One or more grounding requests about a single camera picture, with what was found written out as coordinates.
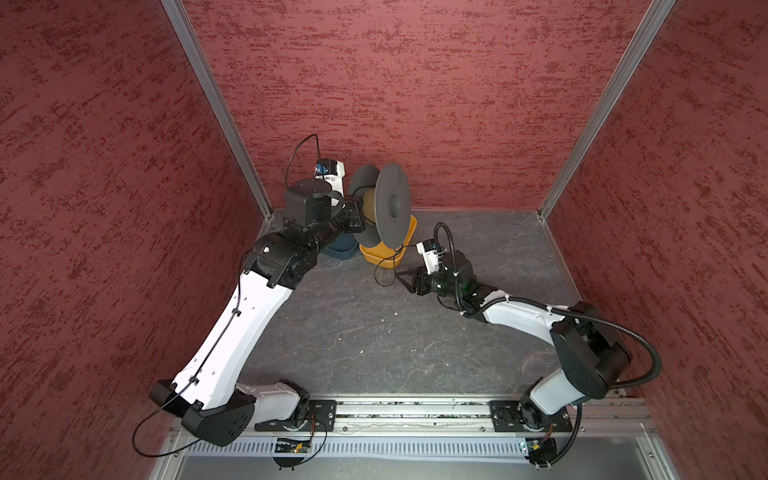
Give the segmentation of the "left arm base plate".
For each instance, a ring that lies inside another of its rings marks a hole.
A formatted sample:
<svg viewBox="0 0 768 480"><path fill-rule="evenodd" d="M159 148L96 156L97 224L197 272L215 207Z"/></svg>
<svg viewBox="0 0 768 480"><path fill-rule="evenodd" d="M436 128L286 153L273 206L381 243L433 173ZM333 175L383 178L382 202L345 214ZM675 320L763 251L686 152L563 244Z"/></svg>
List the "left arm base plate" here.
<svg viewBox="0 0 768 480"><path fill-rule="evenodd" d="M269 420L256 423L257 432L300 432L310 433L312 424L322 431L334 428L337 402L334 400L300 400L296 410L286 420Z"/></svg>

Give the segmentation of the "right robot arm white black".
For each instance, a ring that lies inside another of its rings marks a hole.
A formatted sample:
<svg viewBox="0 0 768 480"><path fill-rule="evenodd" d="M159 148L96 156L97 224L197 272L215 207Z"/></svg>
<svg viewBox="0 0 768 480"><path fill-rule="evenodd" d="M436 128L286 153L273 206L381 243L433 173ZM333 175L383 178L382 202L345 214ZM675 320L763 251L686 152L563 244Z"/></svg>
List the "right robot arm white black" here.
<svg viewBox="0 0 768 480"><path fill-rule="evenodd" d="M519 401L519 418L532 431L548 426L568 405L604 398L631 362L629 349L611 327L584 318L595 312L587 303L552 307L510 296L480 282L461 252L445 259L427 253L424 262L395 274L410 293L435 294L468 318L520 331L554 348L559 366Z"/></svg>

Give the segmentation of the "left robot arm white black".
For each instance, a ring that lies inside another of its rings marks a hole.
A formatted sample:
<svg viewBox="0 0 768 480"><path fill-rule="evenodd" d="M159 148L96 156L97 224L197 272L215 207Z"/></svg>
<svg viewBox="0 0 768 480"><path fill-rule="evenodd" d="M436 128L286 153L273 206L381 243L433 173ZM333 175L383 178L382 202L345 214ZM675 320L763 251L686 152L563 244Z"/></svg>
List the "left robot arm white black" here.
<svg viewBox="0 0 768 480"><path fill-rule="evenodd" d="M319 253L344 233L365 227L364 191L349 196L320 179L304 179L286 192L281 230L261 236L243 257L226 309L188 364L150 391L159 410L180 418L200 441L226 446L248 427L268 421L302 424L308 393L282 381L238 382L266 326L317 263Z"/></svg>

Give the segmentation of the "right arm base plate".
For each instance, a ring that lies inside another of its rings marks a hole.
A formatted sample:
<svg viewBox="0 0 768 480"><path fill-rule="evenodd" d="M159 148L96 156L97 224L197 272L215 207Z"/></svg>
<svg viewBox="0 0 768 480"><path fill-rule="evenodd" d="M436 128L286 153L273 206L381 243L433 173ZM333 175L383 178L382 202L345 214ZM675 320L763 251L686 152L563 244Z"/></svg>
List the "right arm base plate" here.
<svg viewBox="0 0 768 480"><path fill-rule="evenodd" d="M573 430L566 408L555 414L540 411L532 402L493 400L488 403L494 431L515 433L565 433Z"/></svg>

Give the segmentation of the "grey cable spool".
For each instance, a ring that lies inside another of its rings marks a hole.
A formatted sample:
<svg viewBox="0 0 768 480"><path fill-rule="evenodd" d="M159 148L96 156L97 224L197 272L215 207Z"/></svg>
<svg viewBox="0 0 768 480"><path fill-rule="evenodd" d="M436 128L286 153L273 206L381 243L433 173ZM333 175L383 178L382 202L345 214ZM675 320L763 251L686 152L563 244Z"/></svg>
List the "grey cable spool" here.
<svg viewBox="0 0 768 480"><path fill-rule="evenodd" d="M407 243L412 199L401 165L361 166L350 181L349 193L362 201L363 231L354 234L360 245L373 248L383 243L396 250Z"/></svg>

